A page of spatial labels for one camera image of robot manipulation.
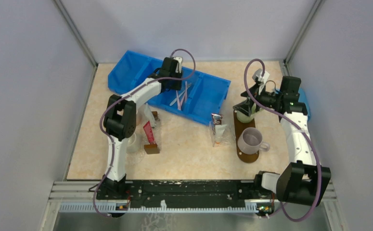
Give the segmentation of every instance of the brown wooden tray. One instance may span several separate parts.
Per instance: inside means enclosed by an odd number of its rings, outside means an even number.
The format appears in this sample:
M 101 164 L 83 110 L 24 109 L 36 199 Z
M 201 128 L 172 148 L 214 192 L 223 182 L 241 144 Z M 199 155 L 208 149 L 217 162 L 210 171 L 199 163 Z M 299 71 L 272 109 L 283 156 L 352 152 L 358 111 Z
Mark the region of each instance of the brown wooden tray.
M 239 140 L 240 135 L 243 133 L 243 131 L 246 128 L 250 128 L 250 127 L 255 128 L 256 123 L 254 122 L 254 119 L 252 121 L 250 121 L 249 123 L 246 123 L 246 124 L 240 122 L 237 119 L 237 111 L 233 112 L 233 118 L 234 118 L 234 134 L 236 134 L 236 150 L 237 150 L 236 154 L 237 154 L 237 157 L 239 157 L 239 159 L 243 162 L 253 163 L 258 159 L 258 155 L 259 155 L 260 152 L 257 151 L 257 153 L 254 153 L 252 155 L 246 154 L 239 149 L 239 147 L 237 146 L 237 141 Z

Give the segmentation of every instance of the white wall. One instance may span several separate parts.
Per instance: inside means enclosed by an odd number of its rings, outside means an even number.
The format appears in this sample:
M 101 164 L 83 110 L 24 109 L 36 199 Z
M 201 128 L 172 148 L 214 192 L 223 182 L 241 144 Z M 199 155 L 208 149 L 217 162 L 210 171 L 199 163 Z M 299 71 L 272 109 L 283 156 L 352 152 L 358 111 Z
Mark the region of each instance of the white wall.
M 91 73 L 51 0 L 0 0 L 0 231 L 39 228 Z
M 373 1 L 326 1 L 290 68 L 350 230 L 373 230 Z
M 158 58 L 283 59 L 315 0 L 63 0 L 99 63 L 126 50 Z

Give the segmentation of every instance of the blue bin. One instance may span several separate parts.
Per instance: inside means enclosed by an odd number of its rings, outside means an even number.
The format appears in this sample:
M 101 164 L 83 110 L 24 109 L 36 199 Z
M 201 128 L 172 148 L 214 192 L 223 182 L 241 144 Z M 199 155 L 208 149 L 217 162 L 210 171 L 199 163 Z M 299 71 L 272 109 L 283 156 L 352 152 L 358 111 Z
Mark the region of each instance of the blue bin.
M 129 92 L 161 66 L 162 60 L 127 51 L 108 75 L 108 88 L 118 94 Z M 183 77 L 187 77 L 192 72 L 186 67 L 183 67 L 182 70 Z M 220 107 L 226 99 L 230 81 L 195 71 L 187 82 L 192 85 L 188 88 L 188 100 L 183 103 L 181 110 L 178 110 L 176 103 L 169 106 L 176 98 L 174 90 L 153 97 L 148 101 L 148 104 L 208 126 L 211 113 L 219 113 Z M 184 89 L 185 83 L 182 82 L 180 92 Z

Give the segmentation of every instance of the wooden tabletop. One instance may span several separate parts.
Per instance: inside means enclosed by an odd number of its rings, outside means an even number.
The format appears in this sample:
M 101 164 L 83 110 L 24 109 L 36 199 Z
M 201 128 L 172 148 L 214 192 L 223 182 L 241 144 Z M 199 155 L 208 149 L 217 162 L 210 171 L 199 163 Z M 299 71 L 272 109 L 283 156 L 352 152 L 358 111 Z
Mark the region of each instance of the wooden tabletop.
M 185 63 L 192 68 L 192 63 Z M 288 150 L 284 131 L 278 117 L 266 111 L 255 116 L 256 127 L 262 132 L 264 141 L 270 143 L 268 152 L 260 152 L 257 161 L 247 164 L 236 156 L 233 137 L 232 106 L 243 101 L 240 94 L 244 91 L 243 73 L 247 62 L 197 62 L 196 69 L 220 78 L 231 80 L 227 99 L 220 113 L 224 123 L 230 125 L 225 131 L 228 141 L 220 147 L 212 147 L 209 127 L 198 124 L 160 109 L 160 132 L 157 135 L 161 153 L 146 155 L 138 152 L 128 154 L 127 179 L 157 180 L 248 180 L 260 171 L 282 173 L 288 165 Z M 277 88 L 282 80 L 278 61 L 265 62 L 270 80 Z M 100 116 L 107 106 L 112 92 L 107 87 L 107 76 L 115 64 L 100 64 L 91 89 L 89 101 L 81 124 L 73 158 L 67 178 L 70 180 L 100 179 L 107 165 L 107 137 L 99 129 Z M 252 74 L 260 68 L 257 63 L 249 69 L 249 85 L 254 82 Z M 267 84 L 267 91 L 274 85 Z

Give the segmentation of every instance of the mug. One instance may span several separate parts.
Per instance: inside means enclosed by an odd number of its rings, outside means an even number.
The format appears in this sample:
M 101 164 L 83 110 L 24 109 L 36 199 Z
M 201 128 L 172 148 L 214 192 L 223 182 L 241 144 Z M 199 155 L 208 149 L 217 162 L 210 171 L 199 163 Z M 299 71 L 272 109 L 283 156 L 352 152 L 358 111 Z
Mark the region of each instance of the mug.
M 270 150 L 270 144 L 263 141 L 261 132 L 256 128 L 246 128 L 237 140 L 237 146 L 240 151 L 249 155 L 256 153 L 258 150 L 264 152 Z

